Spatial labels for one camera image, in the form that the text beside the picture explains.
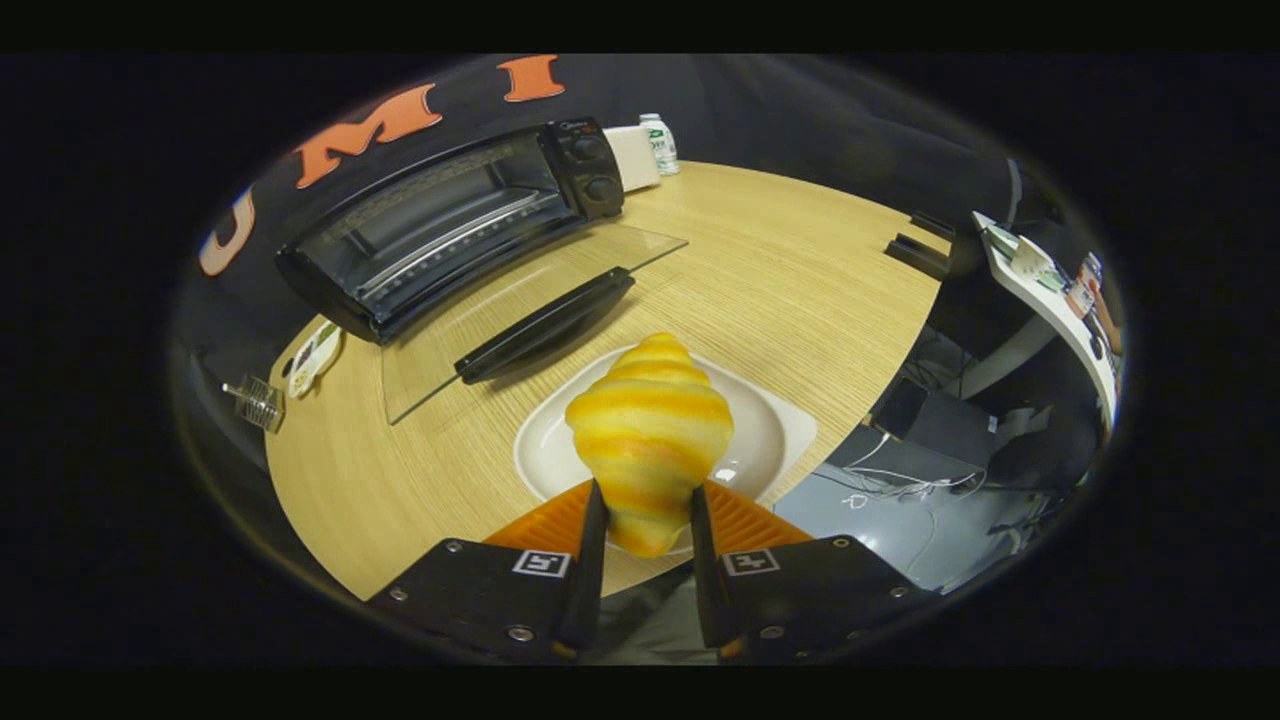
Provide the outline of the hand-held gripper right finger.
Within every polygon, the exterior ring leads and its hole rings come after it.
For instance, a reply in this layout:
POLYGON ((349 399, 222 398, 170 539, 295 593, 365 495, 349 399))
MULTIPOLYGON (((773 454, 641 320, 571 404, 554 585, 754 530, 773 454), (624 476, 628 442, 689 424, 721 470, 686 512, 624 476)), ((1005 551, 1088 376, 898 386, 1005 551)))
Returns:
POLYGON ((810 536, 717 480, 690 509, 701 638, 721 664, 835 661, 941 603, 855 537, 810 536))

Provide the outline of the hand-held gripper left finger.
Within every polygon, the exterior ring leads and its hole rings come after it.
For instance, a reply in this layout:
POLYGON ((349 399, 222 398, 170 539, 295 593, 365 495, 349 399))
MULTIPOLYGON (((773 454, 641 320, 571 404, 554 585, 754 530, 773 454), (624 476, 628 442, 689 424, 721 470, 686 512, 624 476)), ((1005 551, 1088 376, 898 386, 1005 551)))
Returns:
POLYGON ((586 480, 485 539, 440 541, 367 605, 477 661, 573 662, 596 634, 608 521, 586 480))

